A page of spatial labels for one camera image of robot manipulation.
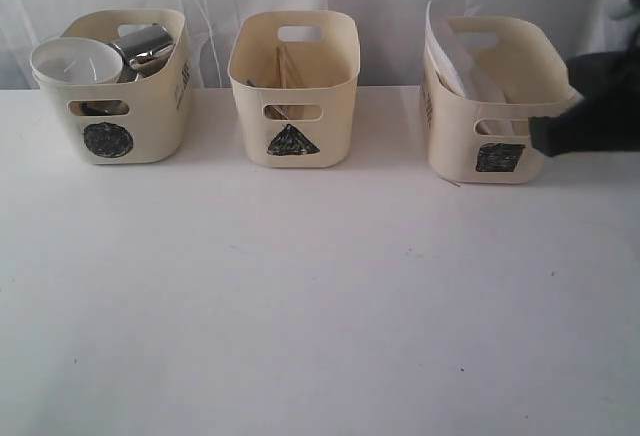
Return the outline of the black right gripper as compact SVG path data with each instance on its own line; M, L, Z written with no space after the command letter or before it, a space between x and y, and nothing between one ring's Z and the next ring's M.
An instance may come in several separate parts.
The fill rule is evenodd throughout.
M639 151L639 25L622 50L567 61L569 81L582 96L555 117L531 117L531 144L547 157Z

